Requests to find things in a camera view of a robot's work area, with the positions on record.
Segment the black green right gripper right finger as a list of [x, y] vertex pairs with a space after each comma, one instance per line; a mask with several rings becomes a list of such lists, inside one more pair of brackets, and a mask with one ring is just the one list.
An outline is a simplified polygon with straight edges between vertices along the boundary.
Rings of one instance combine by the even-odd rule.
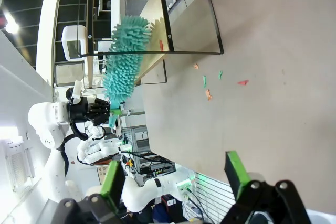
[[235, 197], [221, 223], [248, 223], [255, 212], [268, 214], [273, 223], [310, 223], [306, 208], [290, 180], [275, 185], [251, 179], [237, 151], [225, 153], [225, 174]]

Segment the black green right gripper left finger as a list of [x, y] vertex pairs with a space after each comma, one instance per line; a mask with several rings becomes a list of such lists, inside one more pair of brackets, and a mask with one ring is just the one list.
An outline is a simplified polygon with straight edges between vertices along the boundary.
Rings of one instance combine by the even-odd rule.
[[65, 178], [62, 161], [48, 161], [42, 178], [43, 192], [57, 203], [51, 223], [123, 223], [118, 216], [125, 182], [120, 162], [112, 161], [97, 193], [83, 196]]

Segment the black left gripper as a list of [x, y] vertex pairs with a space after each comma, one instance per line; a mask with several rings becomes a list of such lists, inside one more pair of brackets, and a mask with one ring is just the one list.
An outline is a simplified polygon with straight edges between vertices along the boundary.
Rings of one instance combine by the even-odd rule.
[[74, 104], [74, 98], [68, 98], [68, 119], [69, 124], [83, 123], [90, 121], [94, 126], [106, 124], [110, 115], [120, 115], [120, 108], [112, 108], [111, 103], [102, 99], [87, 99], [80, 97], [80, 102]]

